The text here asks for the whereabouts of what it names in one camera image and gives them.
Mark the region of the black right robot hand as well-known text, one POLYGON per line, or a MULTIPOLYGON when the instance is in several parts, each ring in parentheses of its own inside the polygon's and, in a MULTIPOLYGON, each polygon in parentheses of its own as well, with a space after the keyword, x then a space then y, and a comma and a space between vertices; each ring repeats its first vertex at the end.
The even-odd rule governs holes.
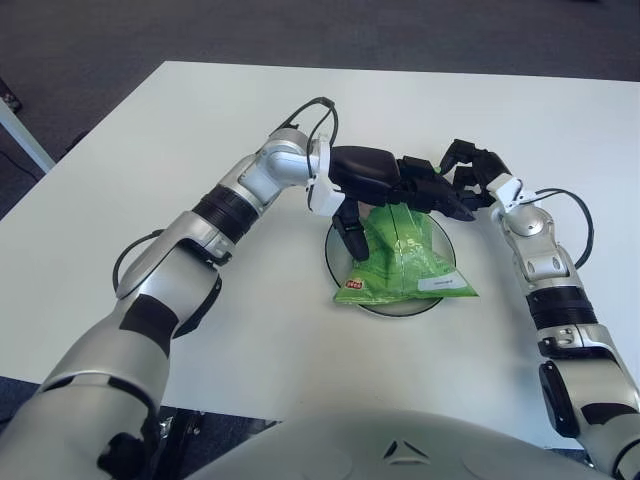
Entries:
POLYGON ((494 199, 488 185, 502 174, 511 174, 494 152, 478 149, 474 143, 455 139, 442 157, 440 173, 453 171, 453 189, 470 211, 489 207, 494 199))

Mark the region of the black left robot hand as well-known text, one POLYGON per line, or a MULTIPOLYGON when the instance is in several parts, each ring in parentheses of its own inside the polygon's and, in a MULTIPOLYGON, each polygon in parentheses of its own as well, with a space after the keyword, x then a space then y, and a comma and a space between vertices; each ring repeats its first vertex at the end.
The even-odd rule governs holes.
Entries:
POLYGON ((437 211, 459 221, 474 219, 453 186, 426 160, 397 159, 388 151, 371 147, 339 146, 331 150, 329 179, 345 195, 332 216, 332 225, 357 261, 369 258, 359 210, 362 204, 404 204, 414 211, 437 211))

